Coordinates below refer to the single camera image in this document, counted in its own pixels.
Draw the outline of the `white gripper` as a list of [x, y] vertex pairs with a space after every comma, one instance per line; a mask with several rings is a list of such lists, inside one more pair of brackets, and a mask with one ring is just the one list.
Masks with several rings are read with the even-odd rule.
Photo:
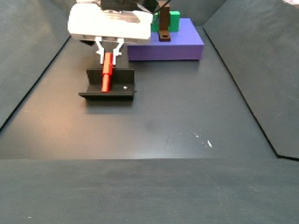
[[69, 32], [78, 40], [95, 39], [101, 65], [106, 56], [102, 37], [118, 38], [113, 50], [113, 63], [117, 64], [126, 43], [123, 39], [149, 40], [153, 20], [154, 15], [141, 10], [119, 12], [102, 10], [95, 3], [77, 3], [70, 10]]

